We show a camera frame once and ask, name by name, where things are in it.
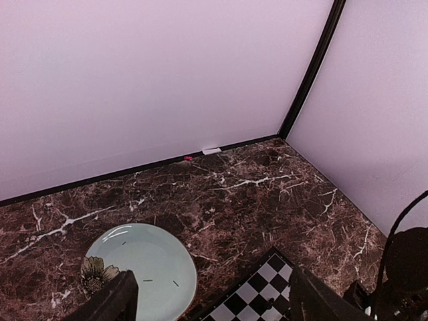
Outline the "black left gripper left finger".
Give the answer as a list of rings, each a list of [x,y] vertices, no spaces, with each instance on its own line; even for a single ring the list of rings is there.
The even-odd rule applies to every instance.
[[[121,314],[123,320],[136,320],[137,306],[138,284],[133,271],[126,270],[62,320],[117,320]]]

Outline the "black grey chessboard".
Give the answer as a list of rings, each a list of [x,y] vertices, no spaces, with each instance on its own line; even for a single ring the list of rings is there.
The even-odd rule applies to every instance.
[[[271,247],[216,302],[192,317],[201,321],[290,320],[289,278],[293,263]]]

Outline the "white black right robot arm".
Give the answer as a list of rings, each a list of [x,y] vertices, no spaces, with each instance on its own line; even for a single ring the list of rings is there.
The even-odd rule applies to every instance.
[[[414,227],[394,235],[390,246],[378,320],[427,319],[427,229]]]

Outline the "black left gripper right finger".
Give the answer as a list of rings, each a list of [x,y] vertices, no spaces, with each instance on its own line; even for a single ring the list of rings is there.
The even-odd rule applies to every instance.
[[[292,320],[372,320],[320,281],[312,272],[296,266],[289,278]]]

